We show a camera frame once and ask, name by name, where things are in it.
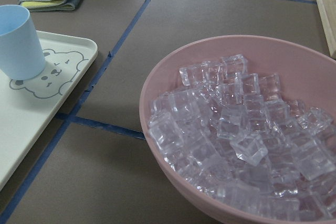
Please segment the clear ice cubes pile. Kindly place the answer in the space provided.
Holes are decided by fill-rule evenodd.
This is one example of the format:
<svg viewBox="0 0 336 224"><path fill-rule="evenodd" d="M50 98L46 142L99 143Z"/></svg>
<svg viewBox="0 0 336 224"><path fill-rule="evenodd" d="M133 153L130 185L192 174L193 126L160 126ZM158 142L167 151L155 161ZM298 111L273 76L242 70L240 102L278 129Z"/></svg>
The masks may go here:
<svg viewBox="0 0 336 224"><path fill-rule="evenodd" d="M179 69L182 85L151 104L150 136L197 190L283 221L335 218L335 122L285 100L277 74L248 72L241 55Z"/></svg>

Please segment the light blue plastic cup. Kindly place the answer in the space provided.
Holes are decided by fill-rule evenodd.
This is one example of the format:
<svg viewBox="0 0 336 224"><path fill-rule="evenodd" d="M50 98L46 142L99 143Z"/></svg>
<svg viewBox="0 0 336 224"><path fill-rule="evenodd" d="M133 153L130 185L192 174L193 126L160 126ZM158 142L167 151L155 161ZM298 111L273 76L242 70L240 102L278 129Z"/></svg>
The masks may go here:
<svg viewBox="0 0 336 224"><path fill-rule="evenodd" d="M27 8L1 6L1 71L14 80L40 74L46 65L37 32Z"/></svg>

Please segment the pink bowl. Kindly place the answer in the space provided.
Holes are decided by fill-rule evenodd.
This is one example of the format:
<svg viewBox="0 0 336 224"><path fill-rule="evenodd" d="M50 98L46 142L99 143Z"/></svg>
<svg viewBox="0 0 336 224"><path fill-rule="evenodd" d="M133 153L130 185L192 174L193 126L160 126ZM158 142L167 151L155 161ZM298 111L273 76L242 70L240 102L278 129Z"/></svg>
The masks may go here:
<svg viewBox="0 0 336 224"><path fill-rule="evenodd" d="M252 72L277 73L282 93L288 99L300 98L308 106L317 106L335 115L335 60L292 42L253 35L229 35L206 38L187 44L164 57L148 75L140 96L139 115L146 141L171 184L192 205L222 223L271 223L217 202L199 192L174 172L159 153L148 132L149 104L159 94L178 87L179 68L222 56L244 55Z"/></svg>

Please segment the white bear tray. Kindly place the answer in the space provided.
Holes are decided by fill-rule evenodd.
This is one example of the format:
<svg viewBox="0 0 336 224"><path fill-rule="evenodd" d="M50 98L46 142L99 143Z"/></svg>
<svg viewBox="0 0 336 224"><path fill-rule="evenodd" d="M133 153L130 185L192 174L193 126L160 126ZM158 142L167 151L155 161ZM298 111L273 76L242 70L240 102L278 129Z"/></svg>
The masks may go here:
<svg viewBox="0 0 336 224"><path fill-rule="evenodd" d="M25 81L1 74L1 186L3 187L98 54L87 38L38 31L46 66Z"/></svg>

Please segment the bamboo cutting board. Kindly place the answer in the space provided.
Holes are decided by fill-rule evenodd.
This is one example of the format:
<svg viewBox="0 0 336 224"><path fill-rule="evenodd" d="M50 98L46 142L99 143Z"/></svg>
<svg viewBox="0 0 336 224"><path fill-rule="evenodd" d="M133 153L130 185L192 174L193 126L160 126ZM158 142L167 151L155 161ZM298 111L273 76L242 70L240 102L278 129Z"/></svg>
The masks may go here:
<svg viewBox="0 0 336 224"><path fill-rule="evenodd" d="M335 59L335 0L316 0L330 56Z"/></svg>

